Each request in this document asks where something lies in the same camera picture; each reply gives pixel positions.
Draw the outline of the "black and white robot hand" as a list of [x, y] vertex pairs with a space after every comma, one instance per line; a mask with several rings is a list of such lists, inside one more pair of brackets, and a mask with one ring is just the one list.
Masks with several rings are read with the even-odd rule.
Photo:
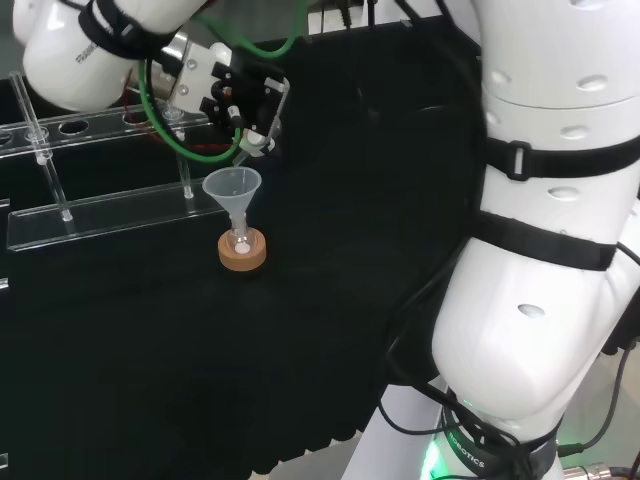
[[188, 42], [170, 103], [204, 114], [222, 130], [242, 133], [239, 147], [254, 158], [275, 148], [290, 83], [276, 66], [252, 59], [221, 42]]

